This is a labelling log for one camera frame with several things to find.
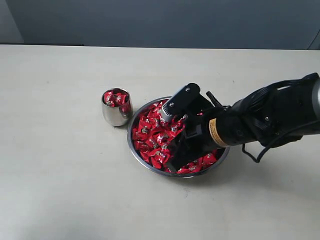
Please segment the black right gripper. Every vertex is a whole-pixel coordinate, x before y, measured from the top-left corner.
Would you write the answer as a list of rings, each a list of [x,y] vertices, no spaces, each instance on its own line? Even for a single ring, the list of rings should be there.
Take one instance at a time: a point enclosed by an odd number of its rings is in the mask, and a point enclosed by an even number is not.
[[[170,157],[165,166],[173,173],[217,149],[253,141],[246,122],[230,110],[208,111],[185,122],[182,136],[168,145]]]

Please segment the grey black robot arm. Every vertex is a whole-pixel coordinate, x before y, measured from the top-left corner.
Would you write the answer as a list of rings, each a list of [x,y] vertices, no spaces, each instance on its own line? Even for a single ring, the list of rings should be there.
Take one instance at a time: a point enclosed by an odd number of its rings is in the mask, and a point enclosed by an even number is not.
[[[166,167],[183,166],[218,149],[259,142],[259,163],[272,148],[320,132],[320,77],[311,73],[262,87],[233,105],[222,105],[211,92],[201,95],[189,83],[164,105],[166,116],[185,117],[184,129],[168,145]]]

